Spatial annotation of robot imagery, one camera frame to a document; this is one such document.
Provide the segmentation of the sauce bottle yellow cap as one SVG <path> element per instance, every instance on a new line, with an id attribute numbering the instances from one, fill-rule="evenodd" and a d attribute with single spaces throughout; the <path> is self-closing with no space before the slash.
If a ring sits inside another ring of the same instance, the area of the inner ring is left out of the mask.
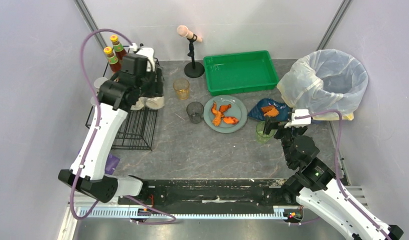
<path id="1" fill-rule="evenodd" d="M 121 70 L 122 64 L 119 58 L 114 53 L 113 49 L 110 46 L 107 46 L 103 49 L 104 55 L 107 58 L 110 69 L 113 73 L 116 73 Z"/>

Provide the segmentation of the blue label spice jar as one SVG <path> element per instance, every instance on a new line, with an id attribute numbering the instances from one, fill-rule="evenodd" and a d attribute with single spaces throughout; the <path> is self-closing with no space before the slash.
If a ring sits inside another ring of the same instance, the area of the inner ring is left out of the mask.
<path id="1" fill-rule="evenodd" d="M 103 83 L 105 83 L 106 81 L 108 81 L 108 78 L 107 77 L 99 77 L 99 78 L 97 78 L 94 82 L 93 82 L 93 86 L 94 86 L 94 88 L 96 88 L 97 90 L 99 90 L 100 89 L 100 87 L 101 87 L 101 85 L 103 84 Z"/>

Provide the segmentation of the amber glass cup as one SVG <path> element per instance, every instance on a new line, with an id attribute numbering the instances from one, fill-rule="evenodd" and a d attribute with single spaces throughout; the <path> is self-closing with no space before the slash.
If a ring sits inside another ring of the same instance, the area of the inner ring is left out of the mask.
<path id="1" fill-rule="evenodd" d="M 190 82 L 187 79 L 175 79 L 172 86 L 178 99 L 187 100 L 189 98 Z"/>

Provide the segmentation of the smoky grey glass cup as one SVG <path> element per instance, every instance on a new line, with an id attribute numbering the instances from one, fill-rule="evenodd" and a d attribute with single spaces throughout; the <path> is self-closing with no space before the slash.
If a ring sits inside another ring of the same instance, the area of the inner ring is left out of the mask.
<path id="1" fill-rule="evenodd" d="M 190 102 L 186 107 L 186 113 L 193 124 L 199 124 L 203 119 L 204 106 L 198 101 Z"/>

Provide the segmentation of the glass jar silver rim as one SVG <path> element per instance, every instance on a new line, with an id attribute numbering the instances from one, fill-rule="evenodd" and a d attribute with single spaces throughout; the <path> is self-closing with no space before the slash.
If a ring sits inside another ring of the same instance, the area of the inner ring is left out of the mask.
<path id="1" fill-rule="evenodd" d="M 138 99 L 138 101 L 131 106 L 130 109 L 132 111 L 139 111 L 139 110 L 143 109 L 144 107 L 145 107 L 145 99 L 143 97 L 140 97 Z"/>

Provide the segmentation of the green glass cup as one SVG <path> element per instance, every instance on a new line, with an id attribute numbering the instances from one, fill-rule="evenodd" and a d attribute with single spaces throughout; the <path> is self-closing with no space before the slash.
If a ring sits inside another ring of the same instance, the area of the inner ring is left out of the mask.
<path id="1" fill-rule="evenodd" d="M 261 122 L 259 122 L 259 123 L 257 124 L 256 129 L 255 129 L 255 132 L 256 132 L 256 135 L 255 135 L 256 141 L 259 142 L 259 143 L 261 143 L 261 144 L 265 144 L 265 143 L 267 143 L 269 140 L 273 139 L 273 138 L 274 138 L 274 135 L 275 135 L 275 132 L 276 132 L 275 129 L 272 129 L 269 134 L 265 134 L 265 133 L 264 133 L 264 127 L 265 127 L 265 121 L 261 121 Z"/>

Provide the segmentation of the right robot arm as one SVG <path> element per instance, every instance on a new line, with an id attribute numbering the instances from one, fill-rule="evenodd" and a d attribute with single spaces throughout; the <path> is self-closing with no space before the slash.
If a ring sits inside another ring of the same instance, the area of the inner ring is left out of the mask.
<path id="1" fill-rule="evenodd" d="M 304 133 L 307 127 L 289 127 L 286 121 L 266 117 L 263 132 L 281 141 L 287 166 L 295 174 L 281 186 L 290 204 L 310 209 L 347 240 L 399 240 L 404 232 L 364 207 L 317 155 L 320 150 Z"/>

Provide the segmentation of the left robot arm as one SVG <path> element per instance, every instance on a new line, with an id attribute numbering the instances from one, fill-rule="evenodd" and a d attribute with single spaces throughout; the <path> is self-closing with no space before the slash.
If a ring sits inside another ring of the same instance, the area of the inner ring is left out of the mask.
<path id="1" fill-rule="evenodd" d="M 62 169 L 58 179 L 76 192 L 99 202 L 114 197 L 138 196 L 147 182 L 130 175 L 116 177 L 106 174 L 108 155 L 117 133 L 131 107 L 144 94 L 155 92 L 161 69 L 153 57 L 131 53 L 124 56 L 122 68 L 99 87 L 92 124 L 79 154 L 69 169 Z"/>

